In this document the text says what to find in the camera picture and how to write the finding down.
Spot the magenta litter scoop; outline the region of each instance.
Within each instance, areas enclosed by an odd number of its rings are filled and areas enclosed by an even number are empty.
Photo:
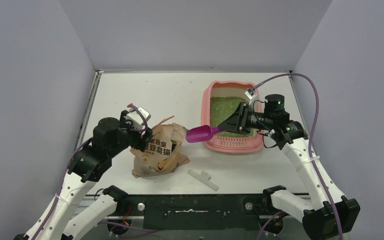
[[[186,141],[188,143],[199,143],[209,141],[213,138],[214,134],[224,132],[224,130],[217,126],[202,125],[192,128],[186,132]]]

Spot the white wall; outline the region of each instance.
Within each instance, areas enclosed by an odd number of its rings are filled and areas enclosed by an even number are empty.
[[[0,240],[25,233],[51,201],[93,77],[58,0],[0,0]]]
[[[60,0],[96,69],[292,70],[332,0]]]
[[[323,165],[360,203],[351,238],[384,239],[384,1],[333,1],[295,72],[319,90],[314,145]],[[294,84],[310,125],[311,87]]]

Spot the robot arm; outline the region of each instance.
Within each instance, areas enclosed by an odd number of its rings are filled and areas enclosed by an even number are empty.
[[[71,219],[61,240],[80,240],[106,216],[114,213],[127,197],[127,193],[112,185],[106,188],[89,207]]]
[[[70,220],[85,195],[112,166],[113,157],[129,146],[144,151],[151,140],[153,132],[146,123],[151,115],[141,107],[130,106],[121,112],[120,120],[107,117],[99,121],[93,129],[92,144],[79,150],[69,164],[61,192],[33,227],[14,240],[61,240],[64,236],[80,239],[91,226],[114,212],[118,200],[127,193],[110,187],[98,202]]]
[[[331,205],[335,204],[343,232],[351,231],[360,212],[360,206],[355,199],[347,199],[333,183],[320,163],[319,156],[309,157],[307,133],[299,122],[290,120],[290,115],[284,107],[285,97],[280,94],[268,95],[265,97],[264,112],[255,112],[253,104],[256,101],[256,94],[252,92],[245,94],[250,98],[250,105],[240,103],[236,111],[220,123],[218,128],[240,134],[248,134],[252,129],[268,131],[265,135],[272,138],[292,162],[310,196],[310,201],[307,201],[290,193],[283,186],[274,186],[263,191],[267,206],[293,216],[302,223],[305,232],[312,240],[318,240],[338,235]],[[334,201],[332,203],[322,188],[313,162],[327,185]]]

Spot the orange wire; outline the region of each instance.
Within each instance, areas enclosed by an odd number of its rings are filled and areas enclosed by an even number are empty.
[[[132,212],[132,206],[131,205],[129,205],[128,206],[128,211],[127,211],[127,213],[123,216],[123,224],[125,224],[125,225],[129,225],[127,222],[126,222],[126,217],[130,214],[130,212]]]

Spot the paper bag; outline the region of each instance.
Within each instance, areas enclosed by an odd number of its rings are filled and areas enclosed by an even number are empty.
[[[176,123],[158,124],[152,130],[152,139],[144,152],[130,149],[134,155],[131,174],[135,178],[169,174],[190,162],[186,155],[180,153],[186,135],[183,126]]]

